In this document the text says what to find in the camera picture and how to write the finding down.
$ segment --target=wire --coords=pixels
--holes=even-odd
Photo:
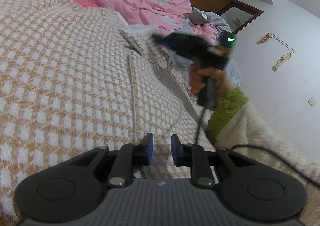
[[[294,172],[296,172],[298,175],[300,175],[303,179],[305,179],[306,181],[308,181],[309,183],[313,184],[314,186],[320,188],[320,184],[318,182],[316,182],[315,180],[307,177],[306,175],[304,175],[302,172],[300,172],[298,169],[296,169],[293,165],[291,165],[288,161],[284,160],[282,157],[280,157],[276,152],[266,149],[264,147],[261,146],[255,146],[255,145],[234,145],[231,150],[237,149],[237,148],[252,148],[252,149],[260,149],[263,151],[266,151],[270,154],[272,154],[274,157],[276,157],[277,159],[279,159],[280,161],[282,161],[284,164],[286,164],[289,168],[291,168]]]
[[[198,123],[196,139],[195,139],[195,145],[198,144],[198,138],[199,138],[199,133],[200,133],[200,128],[201,128],[201,123],[202,123],[202,119],[203,119],[203,116],[204,116],[204,112],[205,112],[205,108],[203,108],[203,111],[201,113],[200,120],[199,120],[199,123]]]

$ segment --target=brown and white blanket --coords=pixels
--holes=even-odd
[[[21,220],[13,194],[27,176],[148,132],[144,175],[189,175],[173,164],[170,136],[192,142],[201,109],[149,39],[154,27],[71,0],[0,1],[0,225]],[[200,144],[212,149],[203,132]]]

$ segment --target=sleeve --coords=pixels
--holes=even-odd
[[[234,89],[223,97],[208,122],[208,139],[216,147],[231,148],[236,144],[250,144],[273,150],[309,178],[320,182],[320,162],[309,164],[293,151],[290,144],[268,128],[256,114],[249,99],[240,89]],[[308,202],[300,215],[306,225],[320,222],[320,190],[300,178],[281,161],[259,149],[236,150],[242,155],[285,172],[306,186]]]

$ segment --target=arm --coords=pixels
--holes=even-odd
[[[216,147],[231,148],[236,144],[263,146],[278,153],[306,176],[320,182],[320,163],[308,164],[305,159],[294,152],[290,144],[275,134],[256,114],[249,99],[240,89],[231,89],[222,72],[213,68],[196,71],[190,68],[191,92],[198,93],[203,87],[202,79],[209,76],[219,88],[216,92],[217,108],[211,116],[207,127],[207,136]],[[278,169],[299,179],[306,186],[308,202],[300,219],[306,225],[320,222],[320,190],[299,178],[281,161],[267,152],[258,149],[239,149],[239,153]]]

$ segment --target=light switch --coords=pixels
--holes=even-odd
[[[308,102],[311,105],[311,107],[313,107],[317,103],[314,97],[311,97],[310,100],[308,100]]]

